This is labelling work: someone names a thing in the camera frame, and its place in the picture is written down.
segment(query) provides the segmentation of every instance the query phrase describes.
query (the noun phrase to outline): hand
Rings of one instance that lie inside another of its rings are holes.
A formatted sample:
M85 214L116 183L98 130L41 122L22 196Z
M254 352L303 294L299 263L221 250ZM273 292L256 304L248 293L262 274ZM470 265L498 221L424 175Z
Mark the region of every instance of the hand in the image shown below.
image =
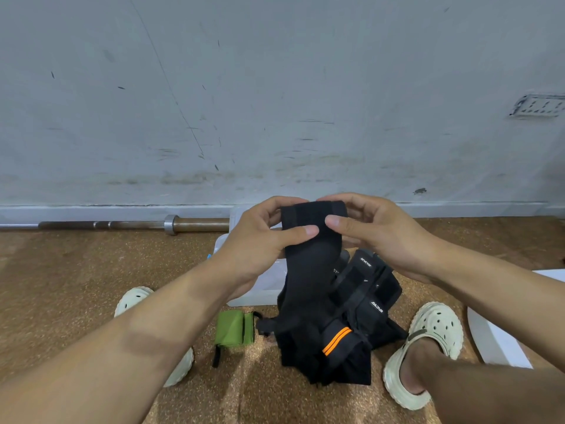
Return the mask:
M394 202L357 193L329 195L318 200L345 202L349 217L329 215L325 219L330 229L345 236L344 243L369 248L400 274L431 282L442 240Z
M257 277L269 269L288 245L314 238L317 226L273 230L281 221L280 207L307 202L306 199L273 196L245 211L222 247L210 259L222 265L234 287L230 299L251 290Z

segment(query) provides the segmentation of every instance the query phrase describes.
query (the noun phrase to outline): leg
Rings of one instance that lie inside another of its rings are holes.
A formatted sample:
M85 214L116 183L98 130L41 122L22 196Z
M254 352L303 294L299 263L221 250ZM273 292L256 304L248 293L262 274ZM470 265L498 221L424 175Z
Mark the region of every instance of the leg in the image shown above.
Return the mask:
M565 375L554 369L455 361L422 338L409 347L400 380L413 394L427 390L444 424L565 422Z

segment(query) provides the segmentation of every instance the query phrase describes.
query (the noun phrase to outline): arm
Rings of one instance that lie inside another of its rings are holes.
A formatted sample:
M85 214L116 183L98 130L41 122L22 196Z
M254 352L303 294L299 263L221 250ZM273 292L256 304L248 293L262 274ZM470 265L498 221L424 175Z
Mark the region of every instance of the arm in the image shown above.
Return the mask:
M393 202L355 193L321 199L345 201L349 218L326 224L372 248L400 274L433 283L565 371L565 283L443 241Z
M0 386L0 422L140 423L166 379L229 299L250 290L287 245L318 234L272 231L274 197L246 211L211 259L59 355Z

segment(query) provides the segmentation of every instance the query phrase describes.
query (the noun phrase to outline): forearm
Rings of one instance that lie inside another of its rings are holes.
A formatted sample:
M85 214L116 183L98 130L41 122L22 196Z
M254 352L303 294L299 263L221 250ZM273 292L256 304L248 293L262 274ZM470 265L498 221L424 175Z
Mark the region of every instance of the forearm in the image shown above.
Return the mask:
M204 263L0 387L2 423L141 422L231 293Z
M434 284L565 371L565 284L503 260L443 243Z

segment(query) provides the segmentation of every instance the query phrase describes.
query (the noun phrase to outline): green fabric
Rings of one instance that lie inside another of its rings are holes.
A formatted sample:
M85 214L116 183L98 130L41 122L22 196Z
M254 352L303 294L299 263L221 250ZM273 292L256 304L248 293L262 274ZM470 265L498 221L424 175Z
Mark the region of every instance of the green fabric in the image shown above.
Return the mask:
M229 309L218 314L216 325L216 345L220 345L221 347L237 347L243 343L244 312L239 309Z
M253 326L253 313L244 315L244 345L251 345L255 340L255 327Z

